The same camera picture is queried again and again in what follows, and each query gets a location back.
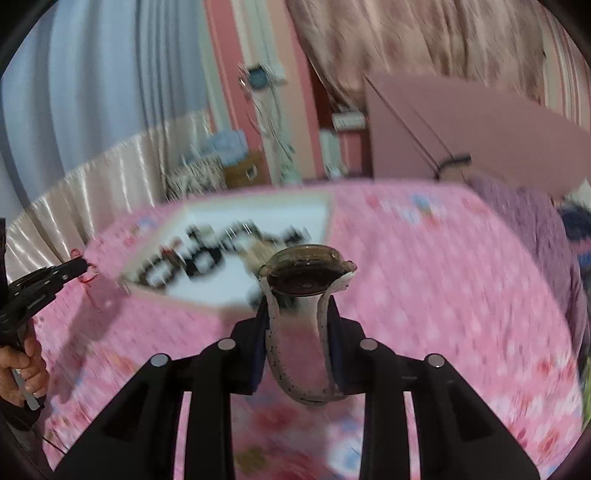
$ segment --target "bag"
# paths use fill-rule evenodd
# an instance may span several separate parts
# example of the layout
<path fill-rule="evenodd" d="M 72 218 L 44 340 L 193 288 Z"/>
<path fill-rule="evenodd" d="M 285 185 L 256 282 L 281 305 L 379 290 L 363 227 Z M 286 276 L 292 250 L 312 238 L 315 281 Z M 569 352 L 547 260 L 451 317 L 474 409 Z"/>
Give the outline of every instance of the bag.
<path fill-rule="evenodd" d="M 226 190 L 226 179 L 219 156 L 200 157 L 166 175 L 168 200 L 181 200 L 189 195 Z"/>

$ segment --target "metal screw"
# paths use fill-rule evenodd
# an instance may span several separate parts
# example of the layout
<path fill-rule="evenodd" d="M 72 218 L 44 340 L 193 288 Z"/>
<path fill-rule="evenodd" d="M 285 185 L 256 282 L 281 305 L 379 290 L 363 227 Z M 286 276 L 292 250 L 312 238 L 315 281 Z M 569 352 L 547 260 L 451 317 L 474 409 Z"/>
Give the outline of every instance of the metal screw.
<path fill-rule="evenodd" d="M 236 346 L 236 342 L 231 338 L 223 338 L 217 343 L 220 350 L 232 350 Z"/>
<path fill-rule="evenodd" d="M 445 359 L 441 355 L 439 355 L 439 353 L 429 355 L 429 357 L 427 358 L 427 362 L 429 362 L 429 365 L 435 368 L 440 368 L 443 365 L 445 365 Z"/>
<path fill-rule="evenodd" d="M 373 351 L 378 347 L 378 343 L 373 338 L 364 338 L 359 342 L 359 346 L 363 350 Z"/>
<path fill-rule="evenodd" d="M 150 363 L 155 367 L 163 367 L 168 363 L 168 356 L 163 353 L 157 353 L 150 359 Z"/>

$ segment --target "watch face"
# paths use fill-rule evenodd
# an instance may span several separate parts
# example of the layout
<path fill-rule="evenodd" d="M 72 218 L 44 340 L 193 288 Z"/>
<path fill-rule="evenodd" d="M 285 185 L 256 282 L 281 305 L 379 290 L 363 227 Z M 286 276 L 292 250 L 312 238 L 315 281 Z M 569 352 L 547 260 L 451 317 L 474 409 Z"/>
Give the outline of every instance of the watch face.
<path fill-rule="evenodd" d="M 292 297 L 324 293 L 350 269 L 334 248 L 300 245 L 275 254 L 261 270 L 271 290 Z"/>

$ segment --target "white watch strap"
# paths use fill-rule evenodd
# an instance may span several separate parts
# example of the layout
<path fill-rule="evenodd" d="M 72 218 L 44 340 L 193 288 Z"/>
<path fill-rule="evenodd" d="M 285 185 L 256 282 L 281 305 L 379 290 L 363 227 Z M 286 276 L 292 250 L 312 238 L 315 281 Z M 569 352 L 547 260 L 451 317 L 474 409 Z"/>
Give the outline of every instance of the white watch strap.
<path fill-rule="evenodd" d="M 320 343 L 324 356 L 324 367 L 328 377 L 328 385 L 321 391 L 306 389 L 297 385 L 293 378 L 285 371 L 285 366 L 281 361 L 278 340 L 278 322 L 280 321 L 280 308 L 277 299 L 271 291 L 266 277 L 261 278 L 261 290 L 267 298 L 269 311 L 269 329 L 266 332 L 267 360 L 271 373 L 281 389 L 294 401 L 308 406 L 324 405 L 329 401 L 342 400 L 343 394 L 335 384 L 332 369 L 330 366 L 329 338 L 328 338 L 328 305 L 330 296 L 338 291 L 342 291 L 349 286 L 349 283 L 355 272 L 349 272 L 332 282 L 329 288 L 320 296 L 316 310 L 316 321 L 320 335 Z"/>

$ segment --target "white curtain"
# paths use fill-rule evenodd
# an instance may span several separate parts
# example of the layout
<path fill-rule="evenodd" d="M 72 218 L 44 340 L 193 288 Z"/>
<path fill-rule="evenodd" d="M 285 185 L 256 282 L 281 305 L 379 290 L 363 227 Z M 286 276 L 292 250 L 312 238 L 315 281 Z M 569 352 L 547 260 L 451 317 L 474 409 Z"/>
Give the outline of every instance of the white curtain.
<path fill-rule="evenodd" d="M 60 0 L 30 32 L 0 84 L 10 277 L 163 200 L 209 130 L 200 15 L 194 0 Z"/>

